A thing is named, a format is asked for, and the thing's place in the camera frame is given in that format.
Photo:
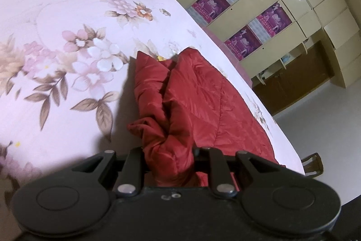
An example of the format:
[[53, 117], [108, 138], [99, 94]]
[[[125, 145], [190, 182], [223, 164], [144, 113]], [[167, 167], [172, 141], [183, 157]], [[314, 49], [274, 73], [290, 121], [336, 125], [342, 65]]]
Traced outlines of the red quilted down jacket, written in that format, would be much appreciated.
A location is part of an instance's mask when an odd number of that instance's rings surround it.
[[185, 49], [176, 61], [139, 52], [134, 91], [139, 118], [127, 128], [141, 139], [159, 187], [208, 184], [194, 170], [195, 147], [225, 155], [246, 150], [275, 161], [270, 139], [239, 92], [195, 49]]

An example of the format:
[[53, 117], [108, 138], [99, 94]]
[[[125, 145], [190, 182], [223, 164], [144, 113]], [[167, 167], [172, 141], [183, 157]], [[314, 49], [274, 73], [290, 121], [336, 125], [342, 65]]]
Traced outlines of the purple poster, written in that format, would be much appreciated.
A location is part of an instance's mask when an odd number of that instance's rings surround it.
[[253, 33], [253, 31], [245, 26], [232, 37], [225, 41], [225, 45], [231, 50], [235, 57], [241, 61], [253, 51], [257, 50], [262, 43]]
[[221, 13], [223, 13], [230, 3], [227, 0], [197, 0], [192, 4], [192, 8], [207, 23], [213, 22]]
[[256, 19], [271, 37], [274, 37], [292, 23], [279, 2], [271, 5], [258, 15]]

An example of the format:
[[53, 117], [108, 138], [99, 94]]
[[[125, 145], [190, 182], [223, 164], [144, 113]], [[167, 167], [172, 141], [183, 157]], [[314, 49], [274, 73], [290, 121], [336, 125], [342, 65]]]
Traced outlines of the cream wardrobe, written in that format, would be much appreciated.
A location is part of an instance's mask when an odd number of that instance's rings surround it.
[[347, 0], [177, 1], [227, 46], [254, 84], [320, 41], [342, 86], [360, 78], [360, 18]]

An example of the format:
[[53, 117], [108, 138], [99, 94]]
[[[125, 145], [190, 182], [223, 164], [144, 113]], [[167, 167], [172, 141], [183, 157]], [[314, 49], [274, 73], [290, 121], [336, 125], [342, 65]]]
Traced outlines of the brown wooden chair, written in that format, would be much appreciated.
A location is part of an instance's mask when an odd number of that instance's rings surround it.
[[301, 162], [307, 177], [315, 178], [324, 173], [324, 165], [318, 153], [313, 153], [301, 159]]

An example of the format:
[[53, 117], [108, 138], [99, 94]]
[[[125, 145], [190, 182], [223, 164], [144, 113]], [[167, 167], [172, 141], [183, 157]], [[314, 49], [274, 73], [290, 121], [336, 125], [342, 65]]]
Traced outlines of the purple poster lower left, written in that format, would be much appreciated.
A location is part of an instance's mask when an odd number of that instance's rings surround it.
[[230, 3], [227, 0], [197, 0], [192, 4], [192, 8], [207, 23], [213, 22], [221, 13], [223, 13]]

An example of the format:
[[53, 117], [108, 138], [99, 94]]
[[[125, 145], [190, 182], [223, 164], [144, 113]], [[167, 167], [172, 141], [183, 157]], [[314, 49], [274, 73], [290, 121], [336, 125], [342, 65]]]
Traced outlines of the white floral quilt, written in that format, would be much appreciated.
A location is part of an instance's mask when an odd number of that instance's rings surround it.
[[1, 0], [1, 239], [20, 229], [20, 186], [112, 149], [139, 145], [127, 130], [139, 51], [156, 60], [197, 49], [245, 100], [276, 160], [301, 160], [228, 57], [176, 0]]

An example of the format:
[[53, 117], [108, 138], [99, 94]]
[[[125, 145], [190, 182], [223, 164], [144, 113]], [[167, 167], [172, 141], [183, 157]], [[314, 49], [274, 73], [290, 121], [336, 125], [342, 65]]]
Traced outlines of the purple poster lower right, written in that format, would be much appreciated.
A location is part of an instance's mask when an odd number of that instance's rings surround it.
[[225, 41], [225, 45], [231, 50], [235, 57], [241, 61], [253, 51], [257, 50], [262, 43], [253, 33], [253, 31], [245, 26], [232, 37]]

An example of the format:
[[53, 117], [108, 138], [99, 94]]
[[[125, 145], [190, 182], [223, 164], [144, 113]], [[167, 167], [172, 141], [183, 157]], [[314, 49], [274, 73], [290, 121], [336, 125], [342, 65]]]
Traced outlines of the purple poster upper right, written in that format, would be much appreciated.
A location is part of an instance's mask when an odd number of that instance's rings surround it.
[[271, 37], [274, 37], [292, 23], [279, 2], [271, 5], [258, 15], [256, 19]]

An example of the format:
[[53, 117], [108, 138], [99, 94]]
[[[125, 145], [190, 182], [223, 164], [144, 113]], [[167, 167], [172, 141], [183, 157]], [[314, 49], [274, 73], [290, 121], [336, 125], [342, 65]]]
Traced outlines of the dark brown wooden door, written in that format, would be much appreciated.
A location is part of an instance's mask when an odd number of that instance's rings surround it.
[[260, 101], [271, 115], [290, 107], [334, 76], [322, 42], [313, 45], [285, 69], [278, 70], [264, 84], [253, 86]]

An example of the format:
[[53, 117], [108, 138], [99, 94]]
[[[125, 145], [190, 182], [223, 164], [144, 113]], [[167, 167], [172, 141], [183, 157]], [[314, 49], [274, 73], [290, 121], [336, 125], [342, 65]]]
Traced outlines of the pink bed sheet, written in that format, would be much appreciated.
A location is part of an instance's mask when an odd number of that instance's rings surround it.
[[220, 50], [224, 53], [224, 55], [228, 58], [230, 63], [236, 69], [238, 74], [243, 78], [243, 80], [248, 84], [249, 87], [252, 87], [252, 80], [248, 76], [247, 72], [241, 66], [240, 61], [235, 57], [232, 51], [226, 46], [224, 42], [222, 42], [214, 33], [210, 31], [207, 27], [202, 27], [203, 31], [211, 38], [211, 40], [220, 48]]

